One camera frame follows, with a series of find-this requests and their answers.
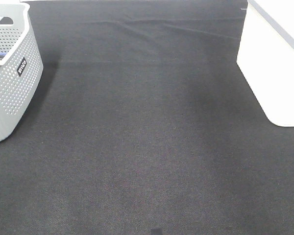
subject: black label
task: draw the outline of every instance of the black label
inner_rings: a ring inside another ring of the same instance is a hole
[[[19,67],[17,69],[17,72],[18,72],[19,76],[21,76],[22,73],[24,72],[24,69],[25,69],[26,65],[27,65],[27,61],[25,60],[25,57],[24,57],[21,64],[19,65]]]

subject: gray plastic basket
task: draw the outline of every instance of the gray plastic basket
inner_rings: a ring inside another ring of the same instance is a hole
[[[7,138],[28,107],[39,83],[43,64],[26,3],[1,3],[0,17],[0,141]]]

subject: white storage box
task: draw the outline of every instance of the white storage box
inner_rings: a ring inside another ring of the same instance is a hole
[[[43,71],[28,10],[26,3],[0,1],[0,18],[13,21],[0,24],[0,141],[21,119]]]
[[[237,63],[268,119],[294,126],[294,0],[248,0]]]

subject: dark gray carpet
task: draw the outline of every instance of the dark gray carpet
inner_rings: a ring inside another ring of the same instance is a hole
[[[0,143],[0,235],[294,235],[294,128],[235,62],[245,0],[30,5],[45,70]]]

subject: white plastic bin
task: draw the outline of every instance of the white plastic bin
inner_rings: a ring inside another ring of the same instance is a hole
[[[28,16],[29,5],[0,1],[0,141],[24,114],[39,83],[43,64]]]
[[[237,63],[268,119],[294,126],[294,0],[248,0]]]

